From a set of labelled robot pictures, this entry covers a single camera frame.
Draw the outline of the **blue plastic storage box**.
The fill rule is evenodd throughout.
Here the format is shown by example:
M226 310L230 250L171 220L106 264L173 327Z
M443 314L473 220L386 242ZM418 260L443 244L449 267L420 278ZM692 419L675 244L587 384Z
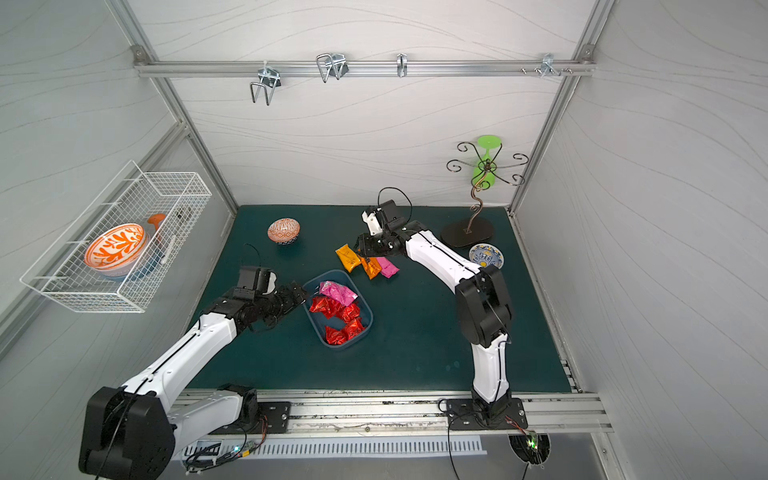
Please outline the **blue plastic storage box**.
M334 351L359 343L373 325L373 313L359 288L342 270L327 271L303 285L310 294L305 312L320 342Z

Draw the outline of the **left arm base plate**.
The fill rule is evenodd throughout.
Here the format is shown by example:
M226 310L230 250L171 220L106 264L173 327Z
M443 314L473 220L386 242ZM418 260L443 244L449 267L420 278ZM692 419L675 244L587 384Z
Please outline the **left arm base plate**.
M212 435L283 434L287 432L291 403L287 401L246 403L231 423L211 432Z

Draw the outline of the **red tea bag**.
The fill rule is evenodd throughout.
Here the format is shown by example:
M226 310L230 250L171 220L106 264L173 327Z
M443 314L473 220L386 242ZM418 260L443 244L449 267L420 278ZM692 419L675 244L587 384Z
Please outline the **red tea bag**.
M339 318L342 319L345 324L351 320L354 320L355 318L361 318L361 310L359 305L357 303L352 303L344 307L339 313Z
M362 323L361 318L355 318L350 322L347 322L344 328L344 333L347 340L352 340L356 336L365 332L365 326Z
M347 332L344 329L325 327L325 341L329 346L341 346L348 341Z
M322 314L326 319L337 317L345 306L339 301L324 295L316 295L312 298L310 311Z

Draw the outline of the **yellow tea bag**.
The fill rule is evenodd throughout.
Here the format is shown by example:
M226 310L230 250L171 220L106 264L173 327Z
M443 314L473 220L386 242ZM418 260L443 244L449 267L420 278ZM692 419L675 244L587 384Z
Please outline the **yellow tea bag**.
M338 248L335 253L348 273L362 265L361 258L348 245Z

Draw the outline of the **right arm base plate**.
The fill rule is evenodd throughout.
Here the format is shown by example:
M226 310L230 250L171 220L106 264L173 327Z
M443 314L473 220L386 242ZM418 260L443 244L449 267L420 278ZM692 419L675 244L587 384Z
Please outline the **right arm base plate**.
M479 398L441 399L438 409L452 431L520 432L529 428L520 398L503 397L490 405Z

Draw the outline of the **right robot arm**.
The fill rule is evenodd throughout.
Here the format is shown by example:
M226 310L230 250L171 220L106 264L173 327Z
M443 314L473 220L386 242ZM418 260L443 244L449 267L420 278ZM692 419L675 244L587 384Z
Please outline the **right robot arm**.
M362 219L368 231L355 244L360 256L403 254L454 294L459 327L472 349L475 415L487 423L502 415L510 403L506 348L513 310L501 271L462 257L417 221L389 226L373 213Z

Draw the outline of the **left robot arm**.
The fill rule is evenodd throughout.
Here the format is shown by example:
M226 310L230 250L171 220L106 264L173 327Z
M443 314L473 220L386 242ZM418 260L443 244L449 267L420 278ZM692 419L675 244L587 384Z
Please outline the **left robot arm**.
M229 385L182 409L174 403L217 353L258 322L276 323L309 295L297 283L233 288L142 372L89 399L78 468L96 479L156 479L188 445L219 429L266 433L256 390Z

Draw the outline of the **large magenta tea bag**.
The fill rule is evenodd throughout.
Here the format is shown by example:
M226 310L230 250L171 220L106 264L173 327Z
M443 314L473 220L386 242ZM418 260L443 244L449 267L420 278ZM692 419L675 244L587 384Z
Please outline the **large magenta tea bag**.
M318 286L318 293L347 307L355 302L358 295L349 287L333 281L323 281Z

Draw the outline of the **small magenta tea bag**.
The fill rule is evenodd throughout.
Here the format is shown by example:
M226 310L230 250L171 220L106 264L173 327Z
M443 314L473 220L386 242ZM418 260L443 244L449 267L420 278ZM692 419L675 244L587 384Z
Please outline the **small magenta tea bag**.
M378 262L378 264L380 266L381 274L385 278L390 279L390 278L392 278L393 276L395 276L399 272L399 268L396 267L387 258L385 258L385 257L377 257L376 260L377 260L377 262Z

